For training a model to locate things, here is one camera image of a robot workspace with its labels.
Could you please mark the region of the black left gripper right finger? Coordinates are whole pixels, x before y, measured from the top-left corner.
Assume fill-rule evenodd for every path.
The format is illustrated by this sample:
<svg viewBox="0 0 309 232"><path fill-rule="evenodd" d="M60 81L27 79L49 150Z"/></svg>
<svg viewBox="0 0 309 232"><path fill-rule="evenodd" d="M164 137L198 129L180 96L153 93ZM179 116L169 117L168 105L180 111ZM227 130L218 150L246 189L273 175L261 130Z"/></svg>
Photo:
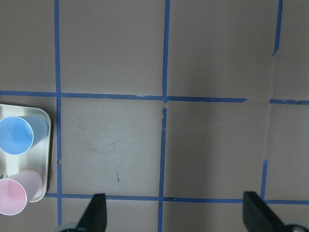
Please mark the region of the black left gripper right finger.
<svg viewBox="0 0 309 232"><path fill-rule="evenodd" d="M242 220L248 232L290 231L254 191L243 193Z"/></svg>

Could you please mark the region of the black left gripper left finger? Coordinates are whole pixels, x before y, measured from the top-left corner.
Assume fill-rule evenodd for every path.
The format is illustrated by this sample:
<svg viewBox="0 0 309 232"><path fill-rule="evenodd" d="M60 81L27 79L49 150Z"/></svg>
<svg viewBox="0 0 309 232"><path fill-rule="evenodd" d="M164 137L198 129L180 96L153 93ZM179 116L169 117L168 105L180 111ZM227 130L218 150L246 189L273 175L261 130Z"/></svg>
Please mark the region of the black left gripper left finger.
<svg viewBox="0 0 309 232"><path fill-rule="evenodd" d="M105 193L94 194L75 230L77 232L105 232L107 205Z"/></svg>

